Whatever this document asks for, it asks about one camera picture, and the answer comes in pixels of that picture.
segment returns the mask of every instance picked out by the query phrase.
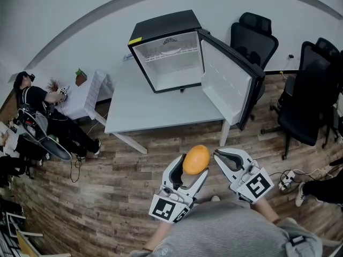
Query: gray shirt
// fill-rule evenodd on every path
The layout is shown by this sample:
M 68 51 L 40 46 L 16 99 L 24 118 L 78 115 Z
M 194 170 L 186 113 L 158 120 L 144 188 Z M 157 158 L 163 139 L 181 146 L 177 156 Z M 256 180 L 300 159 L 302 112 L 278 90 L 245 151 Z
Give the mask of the gray shirt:
M 296 248 L 291 238 L 306 238 Z M 321 240 L 287 218 L 274 225 L 258 212 L 231 202 L 207 202 L 192 208 L 154 250 L 131 257 L 319 257 Z

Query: yellow sticker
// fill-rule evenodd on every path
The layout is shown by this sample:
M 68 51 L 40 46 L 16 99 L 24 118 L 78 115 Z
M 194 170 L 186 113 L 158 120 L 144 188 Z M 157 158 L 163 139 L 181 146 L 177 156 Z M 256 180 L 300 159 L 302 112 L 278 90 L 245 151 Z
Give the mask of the yellow sticker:
M 141 41 L 141 37 L 140 37 L 140 38 L 136 38 L 136 39 L 131 40 L 131 41 L 129 42 L 129 45 L 131 45 L 131 44 L 133 44 L 133 43 L 137 43 L 137 42 L 139 42 L 139 41 Z

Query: black shirt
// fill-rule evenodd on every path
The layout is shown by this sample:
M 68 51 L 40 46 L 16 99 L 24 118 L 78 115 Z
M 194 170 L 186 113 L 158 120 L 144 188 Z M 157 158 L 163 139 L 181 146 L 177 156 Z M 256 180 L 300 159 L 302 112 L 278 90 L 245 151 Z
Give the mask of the black shirt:
M 44 89 L 32 86 L 27 90 L 26 103 L 28 103 L 34 110 L 42 113 L 44 116 L 48 116 L 47 111 L 49 111 L 51 105 L 45 101 L 47 94 L 48 93 Z M 48 118 L 65 120 L 66 116 L 55 109 L 54 112 L 48 116 Z

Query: mini fridge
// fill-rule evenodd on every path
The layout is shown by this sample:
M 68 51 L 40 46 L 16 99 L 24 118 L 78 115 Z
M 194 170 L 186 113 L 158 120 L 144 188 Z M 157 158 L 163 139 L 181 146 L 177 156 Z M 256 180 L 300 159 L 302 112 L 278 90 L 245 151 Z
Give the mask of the mini fridge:
M 128 47 L 154 93 L 202 86 L 228 123 L 244 129 L 265 73 L 202 29 L 192 10 L 136 24 Z

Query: chair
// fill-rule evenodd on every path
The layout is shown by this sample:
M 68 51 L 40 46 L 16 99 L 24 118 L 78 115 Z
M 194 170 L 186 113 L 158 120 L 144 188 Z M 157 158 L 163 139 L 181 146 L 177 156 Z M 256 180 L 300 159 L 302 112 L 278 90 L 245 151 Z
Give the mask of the chair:
M 231 26 L 230 47 L 244 56 L 251 64 L 265 69 L 270 58 L 279 46 L 279 41 L 272 35 L 272 22 L 265 17 L 246 12 L 239 22 Z M 262 84 L 256 102 L 265 91 Z
M 337 91 L 339 92 L 341 84 L 339 80 L 342 77 L 341 57 L 332 47 L 334 46 L 323 38 L 319 38 L 316 45 L 304 42 L 299 72 L 295 79 L 287 79 L 284 92 L 279 99 L 280 110 L 270 106 L 271 110 L 279 114 L 280 126 L 261 130 L 261 134 L 278 130 L 286 132 L 286 151 L 282 156 L 283 160 L 287 158 L 291 137 L 310 146 L 316 144 L 321 112 L 324 113 L 325 121 L 322 123 L 326 123 L 330 131 L 329 112 L 333 108 L 335 94 L 338 97 Z

